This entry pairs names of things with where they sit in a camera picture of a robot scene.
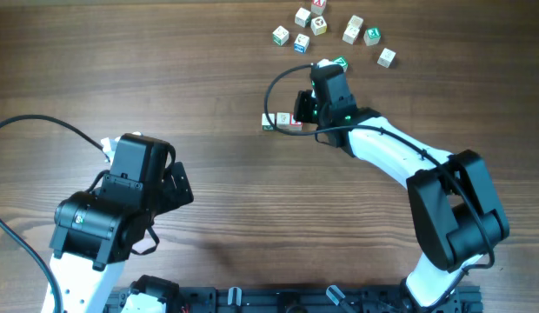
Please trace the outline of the red I letter block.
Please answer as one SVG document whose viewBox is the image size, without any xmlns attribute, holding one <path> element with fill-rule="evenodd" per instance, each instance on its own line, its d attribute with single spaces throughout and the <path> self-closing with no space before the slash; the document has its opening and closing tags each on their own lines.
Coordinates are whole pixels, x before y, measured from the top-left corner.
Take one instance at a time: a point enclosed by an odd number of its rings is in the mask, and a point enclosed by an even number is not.
<svg viewBox="0 0 539 313">
<path fill-rule="evenodd" d="M 301 131 L 303 129 L 303 123 L 297 121 L 294 118 L 293 114 L 289 115 L 289 130 L 291 131 Z"/>
</svg>

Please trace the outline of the white Y letter block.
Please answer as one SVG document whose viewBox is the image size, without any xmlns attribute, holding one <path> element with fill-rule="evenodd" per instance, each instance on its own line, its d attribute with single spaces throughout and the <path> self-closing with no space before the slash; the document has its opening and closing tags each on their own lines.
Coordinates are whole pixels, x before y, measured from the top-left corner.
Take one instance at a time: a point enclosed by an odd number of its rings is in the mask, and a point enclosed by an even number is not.
<svg viewBox="0 0 539 313">
<path fill-rule="evenodd" d="M 277 112 L 276 113 L 276 127 L 282 130 L 288 130 L 290 127 L 290 113 Z"/>
</svg>

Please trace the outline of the green bottomed white block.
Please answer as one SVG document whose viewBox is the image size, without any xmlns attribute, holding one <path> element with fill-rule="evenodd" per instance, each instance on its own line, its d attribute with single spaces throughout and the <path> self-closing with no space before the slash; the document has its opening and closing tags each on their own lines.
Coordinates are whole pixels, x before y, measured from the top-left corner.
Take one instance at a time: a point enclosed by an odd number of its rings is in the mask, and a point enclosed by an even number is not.
<svg viewBox="0 0 539 313">
<path fill-rule="evenodd" d="M 276 116 L 274 113 L 268 113 L 268 114 L 263 113 L 262 122 L 261 122 L 262 130 L 273 130 L 275 121 L 276 121 Z"/>
</svg>

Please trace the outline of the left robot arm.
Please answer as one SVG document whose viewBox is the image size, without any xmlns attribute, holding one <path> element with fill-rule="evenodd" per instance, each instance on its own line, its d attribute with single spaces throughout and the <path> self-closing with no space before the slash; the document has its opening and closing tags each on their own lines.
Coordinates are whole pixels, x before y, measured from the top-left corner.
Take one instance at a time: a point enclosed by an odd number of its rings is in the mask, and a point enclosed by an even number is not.
<svg viewBox="0 0 539 313">
<path fill-rule="evenodd" d="M 104 152 L 110 168 L 56 208 L 44 312 L 103 310 L 135 244 L 158 239 L 156 217 L 194 200 L 170 143 L 126 133 Z"/>
</svg>

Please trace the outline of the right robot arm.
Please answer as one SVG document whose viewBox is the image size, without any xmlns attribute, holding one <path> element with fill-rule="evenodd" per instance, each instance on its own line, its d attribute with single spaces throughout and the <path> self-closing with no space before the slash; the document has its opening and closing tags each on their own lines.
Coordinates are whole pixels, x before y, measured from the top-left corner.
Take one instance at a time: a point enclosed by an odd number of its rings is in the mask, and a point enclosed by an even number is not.
<svg viewBox="0 0 539 313">
<path fill-rule="evenodd" d="M 509 221 L 483 159 L 432 148 L 402 133 L 386 117 L 360 108 L 343 67 L 323 59 L 310 65 L 311 90 L 298 94 L 297 121 L 313 123 L 329 145 L 374 164 L 407 190 L 422 255 L 404 287 L 415 309 L 445 302 L 462 277 L 478 270 L 509 236 Z"/>
</svg>

